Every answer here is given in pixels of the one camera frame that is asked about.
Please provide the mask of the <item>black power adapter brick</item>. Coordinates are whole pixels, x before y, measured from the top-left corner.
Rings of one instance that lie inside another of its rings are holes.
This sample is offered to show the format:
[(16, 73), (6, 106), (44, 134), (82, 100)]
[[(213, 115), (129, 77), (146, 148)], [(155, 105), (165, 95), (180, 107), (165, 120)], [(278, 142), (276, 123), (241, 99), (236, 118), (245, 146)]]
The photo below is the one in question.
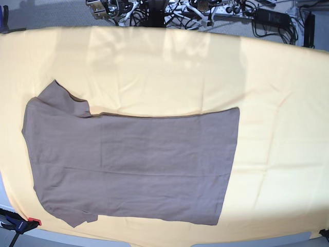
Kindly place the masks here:
[(288, 28), (290, 26), (290, 16), (288, 14), (261, 8), (255, 12), (254, 21), (278, 28)]

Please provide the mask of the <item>black clamp at right corner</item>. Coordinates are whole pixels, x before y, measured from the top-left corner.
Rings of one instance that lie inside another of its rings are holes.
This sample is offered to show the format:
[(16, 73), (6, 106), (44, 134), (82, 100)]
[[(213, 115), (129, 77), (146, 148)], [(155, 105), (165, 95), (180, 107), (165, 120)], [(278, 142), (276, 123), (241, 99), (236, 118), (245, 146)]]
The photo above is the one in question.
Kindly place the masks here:
[(329, 240), (329, 230), (322, 229), (322, 230), (319, 231), (319, 234), (320, 234), (322, 237), (324, 237), (324, 238), (326, 238), (327, 240)]

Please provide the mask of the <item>black stand post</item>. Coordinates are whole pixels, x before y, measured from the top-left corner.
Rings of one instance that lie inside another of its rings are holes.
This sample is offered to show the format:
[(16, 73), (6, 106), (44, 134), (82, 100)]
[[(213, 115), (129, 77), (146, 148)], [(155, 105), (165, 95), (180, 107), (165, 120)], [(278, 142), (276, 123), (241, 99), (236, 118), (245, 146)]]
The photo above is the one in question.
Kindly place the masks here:
[(147, 17), (147, 27), (163, 28), (165, 26), (165, 8), (167, 1), (165, 0), (150, 0), (149, 15)]

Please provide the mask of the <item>brown T-shirt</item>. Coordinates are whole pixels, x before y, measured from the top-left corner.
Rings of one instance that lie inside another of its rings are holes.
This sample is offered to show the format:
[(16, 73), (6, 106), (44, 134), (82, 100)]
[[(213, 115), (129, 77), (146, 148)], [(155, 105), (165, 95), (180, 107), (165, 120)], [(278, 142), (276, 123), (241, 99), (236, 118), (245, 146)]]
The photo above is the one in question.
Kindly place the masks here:
[(238, 108), (92, 115), (54, 81), (28, 101), (22, 134), (40, 204), (72, 227), (100, 215), (216, 225), (239, 120)]

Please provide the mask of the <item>yellow tablecloth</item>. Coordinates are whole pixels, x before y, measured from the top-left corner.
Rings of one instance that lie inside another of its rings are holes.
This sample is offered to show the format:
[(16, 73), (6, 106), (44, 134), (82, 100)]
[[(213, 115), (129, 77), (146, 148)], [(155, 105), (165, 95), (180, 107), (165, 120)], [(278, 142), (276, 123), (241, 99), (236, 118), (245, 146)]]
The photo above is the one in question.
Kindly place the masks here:
[[(27, 102), (56, 80), (93, 114), (194, 115), (240, 109), (216, 226), (100, 216), (75, 228), (33, 189)], [(1, 35), (1, 175), (10, 205), (45, 233), (132, 246), (192, 246), (328, 228), (328, 53), (162, 28), (56, 27)]]

